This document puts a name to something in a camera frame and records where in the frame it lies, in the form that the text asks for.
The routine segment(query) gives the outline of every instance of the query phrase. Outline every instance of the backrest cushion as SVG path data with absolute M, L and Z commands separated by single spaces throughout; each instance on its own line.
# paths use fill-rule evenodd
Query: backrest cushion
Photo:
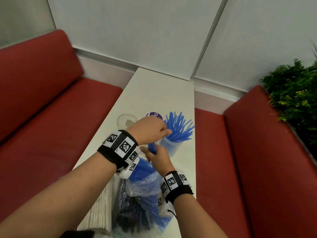
M 57 30 L 0 50 L 0 141 L 83 74 Z
M 255 238 L 317 237 L 317 168 L 261 86 L 225 112 Z

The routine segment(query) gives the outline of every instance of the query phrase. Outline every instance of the artificial plant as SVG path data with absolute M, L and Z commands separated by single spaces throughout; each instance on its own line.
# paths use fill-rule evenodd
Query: artificial plant
M 316 61 L 304 67 L 295 59 L 294 65 L 281 65 L 260 81 L 279 110 L 278 120 L 292 125 L 307 146 L 317 147 L 317 48 Z

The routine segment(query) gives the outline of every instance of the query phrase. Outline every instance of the hand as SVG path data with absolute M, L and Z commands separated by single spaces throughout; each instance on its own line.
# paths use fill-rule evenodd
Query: hand
M 175 170 L 166 148 L 160 145 L 156 145 L 156 155 L 151 153 L 148 148 L 141 146 L 141 151 L 145 154 L 147 161 L 152 161 L 154 168 L 157 172 L 165 177 L 167 173 Z
M 126 131 L 135 138 L 138 145 L 154 143 L 172 133 L 164 121 L 154 115 L 140 119 Z

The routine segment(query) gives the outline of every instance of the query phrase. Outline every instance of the red cushion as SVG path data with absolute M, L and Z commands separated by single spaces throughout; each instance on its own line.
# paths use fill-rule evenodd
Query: red cushion
M 251 237 L 222 115 L 195 109 L 197 201 L 229 238 Z
M 121 92 L 83 78 L 0 147 L 0 222 L 72 170 Z
M 83 74 L 66 34 L 0 50 L 0 141 Z
M 317 237 L 317 169 L 257 86 L 225 111 L 256 238 Z

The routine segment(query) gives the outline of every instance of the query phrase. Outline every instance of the blue plastic cup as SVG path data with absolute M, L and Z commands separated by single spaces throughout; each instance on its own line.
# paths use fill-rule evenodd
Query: blue plastic cup
M 164 137 L 160 141 L 160 145 L 167 149 L 169 157 L 172 157 L 176 153 L 177 149 L 180 147 L 182 143 L 183 142 L 175 143 L 169 141 L 166 137 Z

